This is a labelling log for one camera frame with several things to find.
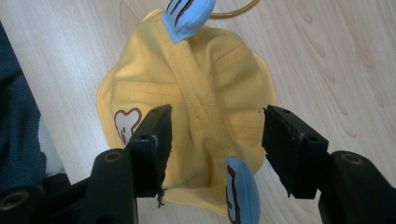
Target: cartoon tooth graphic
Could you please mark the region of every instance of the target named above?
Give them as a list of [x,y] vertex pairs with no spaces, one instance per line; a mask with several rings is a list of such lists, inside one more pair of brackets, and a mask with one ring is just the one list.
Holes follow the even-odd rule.
[[129,139],[134,133],[134,129],[139,125],[141,117],[142,113],[138,108],[131,109],[129,112],[119,110],[114,116],[117,132],[125,147],[128,145]]

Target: light wood surface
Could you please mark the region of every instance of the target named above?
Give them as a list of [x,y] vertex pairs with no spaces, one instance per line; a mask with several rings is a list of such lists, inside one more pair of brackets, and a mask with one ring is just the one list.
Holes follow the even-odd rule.
[[[218,1],[229,11],[243,1]],[[0,19],[73,183],[108,149],[97,88],[143,17],[168,1],[2,0]],[[273,75],[277,102],[396,186],[396,1],[261,0],[209,25],[240,34]],[[320,223],[318,201],[288,199],[266,162],[261,223]],[[139,199],[140,223],[228,223],[208,210]]]

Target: yellow cord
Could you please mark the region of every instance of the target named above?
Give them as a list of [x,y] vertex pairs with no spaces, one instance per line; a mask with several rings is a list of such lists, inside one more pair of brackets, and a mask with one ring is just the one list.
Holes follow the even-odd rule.
[[249,9],[253,8],[260,0],[252,0],[251,3],[247,4],[244,7],[241,7],[235,11],[231,12],[224,12],[224,13],[212,13],[210,15],[210,19],[226,19],[226,18],[231,18],[237,15],[240,15]]

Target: dark fabric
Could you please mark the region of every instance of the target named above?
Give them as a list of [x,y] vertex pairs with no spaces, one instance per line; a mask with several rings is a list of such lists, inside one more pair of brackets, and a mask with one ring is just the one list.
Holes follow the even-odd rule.
[[38,111],[1,24],[0,30],[0,191],[39,183],[45,156],[37,138]]

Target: screw hole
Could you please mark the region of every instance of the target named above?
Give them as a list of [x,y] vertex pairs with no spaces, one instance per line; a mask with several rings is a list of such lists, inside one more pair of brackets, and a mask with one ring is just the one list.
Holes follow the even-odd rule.
[[0,201],[0,210],[6,211],[8,209],[18,207],[28,198],[29,193],[26,190],[19,190],[17,192],[13,192]]
[[341,158],[354,164],[363,164],[363,160],[360,157],[357,157],[352,154],[347,154],[347,153],[343,154],[341,155]]
[[105,155],[105,161],[117,161],[121,158],[121,154],[119,152],[110,152]]

